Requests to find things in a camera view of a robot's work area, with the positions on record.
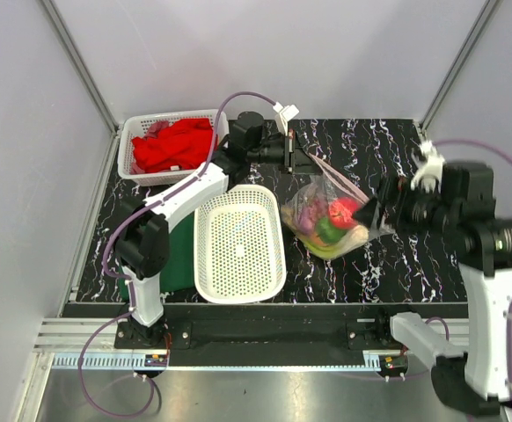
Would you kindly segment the clear zip top bag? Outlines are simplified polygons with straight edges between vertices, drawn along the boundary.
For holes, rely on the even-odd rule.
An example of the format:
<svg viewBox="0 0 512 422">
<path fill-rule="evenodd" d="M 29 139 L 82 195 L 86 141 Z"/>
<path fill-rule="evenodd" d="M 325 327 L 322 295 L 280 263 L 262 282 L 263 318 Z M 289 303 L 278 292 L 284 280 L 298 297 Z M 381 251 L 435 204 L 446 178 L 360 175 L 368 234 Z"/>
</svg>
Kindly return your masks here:
<svg viewBox="0 0 512 422">
<path fill-rule="evenodd" d="M 310 253 L 335 259 L 392 233 L 386 224 L 370 229 L 355 220 L 368 196 L 324 160 L 313 156 L 311 162 L 318 174 L 280 208 L 282 222 Z"/>
</svg>

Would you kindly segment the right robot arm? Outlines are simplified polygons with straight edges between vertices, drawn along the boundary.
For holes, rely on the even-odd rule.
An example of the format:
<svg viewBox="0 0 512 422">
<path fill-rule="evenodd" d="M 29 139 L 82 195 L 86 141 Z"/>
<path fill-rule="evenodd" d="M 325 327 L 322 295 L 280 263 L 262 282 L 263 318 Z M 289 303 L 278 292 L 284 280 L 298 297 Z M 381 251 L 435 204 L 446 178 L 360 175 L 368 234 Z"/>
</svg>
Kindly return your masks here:
<svg viewBox="0 0 512 422">
<path fill-rule="evenodd" d="M 455 161 L 438 176 L 382 178 L 375 196 L 353 214 L 372 234 L 439 235 L 455 253 L 467 295 L 466 350 L 412 311 L 373 330 L 381 347 L 400 343 L 417 356 L 442 404 L 473 417 L 512 411 L 512 219 L 496 217 L 495 207 L 493 170 Z"/>
</svg>

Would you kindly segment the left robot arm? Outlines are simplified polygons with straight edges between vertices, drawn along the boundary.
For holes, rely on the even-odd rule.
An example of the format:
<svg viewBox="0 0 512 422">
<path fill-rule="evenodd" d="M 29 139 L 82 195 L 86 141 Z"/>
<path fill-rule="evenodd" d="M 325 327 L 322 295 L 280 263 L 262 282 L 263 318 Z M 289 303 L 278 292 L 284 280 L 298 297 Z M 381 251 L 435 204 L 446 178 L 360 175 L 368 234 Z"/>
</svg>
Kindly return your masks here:
<svg viewBox="0 0 512 422">
<path fill-rule="evenodd" d="M 193 211 L 227 193 L 248 174 L 252 164 L 275 164 L 285 173 L 311 173 L 318 167 L 304 152 L 289 122 L 299 113 L 295 105 L 274 105 L 276 132 L 263 135 L 263 118 L 243 112 L 230 134 L 212 128 L 208 156 L 198 169 L 162 193 L 132 207 L 131 215 L 111 235 L 107 255 L 121 264 L 118 278 L 128 288 L 127 317 L 134 320 L 134 338 L 153 348 L 164 339 L 159 323 L 164 308 L 159 274 L 170 256 L 170 234 Z"/>
</svg>

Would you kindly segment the red fake apple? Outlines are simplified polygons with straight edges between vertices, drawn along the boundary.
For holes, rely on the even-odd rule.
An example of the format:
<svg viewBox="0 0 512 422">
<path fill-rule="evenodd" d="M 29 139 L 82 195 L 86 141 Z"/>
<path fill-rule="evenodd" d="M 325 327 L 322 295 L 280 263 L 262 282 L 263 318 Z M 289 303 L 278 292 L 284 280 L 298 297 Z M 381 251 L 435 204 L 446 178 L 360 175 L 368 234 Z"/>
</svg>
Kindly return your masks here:
<svg viewBox="0 0 512 422">
<path fill-rule="evenodd" d="M 352 198 L 338 198 L 329 205 L 329 220 L 337 229 L 352 229 L 357 224 L 354 212 L 359 208 L 359 203 Z"/>
</svg>

